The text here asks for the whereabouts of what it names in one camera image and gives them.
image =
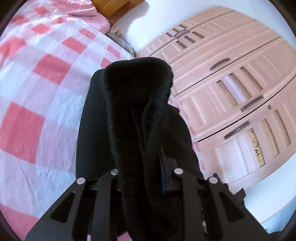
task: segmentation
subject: wooden wardrobe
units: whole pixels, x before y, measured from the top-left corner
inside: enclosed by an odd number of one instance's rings
[[[240,12],[214,7],[180,23],[138,53],[174,72],[204,156],[231,191],[248,188],[296,152],[296,50]]]

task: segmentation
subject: brown wooden furniture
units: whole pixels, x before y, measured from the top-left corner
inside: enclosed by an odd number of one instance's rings
[[[230,190],[261,181],[296,152],[296,51],[264,24],[214,7],[137,55],[167,61],[204,156]]]
[[[96,10],[105,16],[111,26],[122,18],[129,10],[143,2],[144,0],[93,0]]]

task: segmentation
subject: bed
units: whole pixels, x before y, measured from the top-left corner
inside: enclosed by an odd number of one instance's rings
[[[20,240],[76,180],[78,129],[93,73],[132,58],[105,36],[109,28],[90,0],[28,0],[1,35],[0,211]],[[169,103],[189,125],[174,96]]]

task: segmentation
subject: black garment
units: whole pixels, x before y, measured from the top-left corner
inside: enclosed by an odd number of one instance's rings
[[[91,80],[81,118],[76,177],[119,170],[128,231],[134,241],[172,240],[178,201],[162,197],[159,145],[180,168],[203,178],[188,127],[167,104],[173,74],[156,58],[119,61]]]

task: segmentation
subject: pink and white checkered fabric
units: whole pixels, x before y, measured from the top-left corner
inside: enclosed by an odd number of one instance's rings
[[[76,179],[92,75],[131,59],[104,35],[109,27],[90,0],[29,0],[0,38],[0,210],[22,240]],[[169,103],[188,124],[174,96]]]

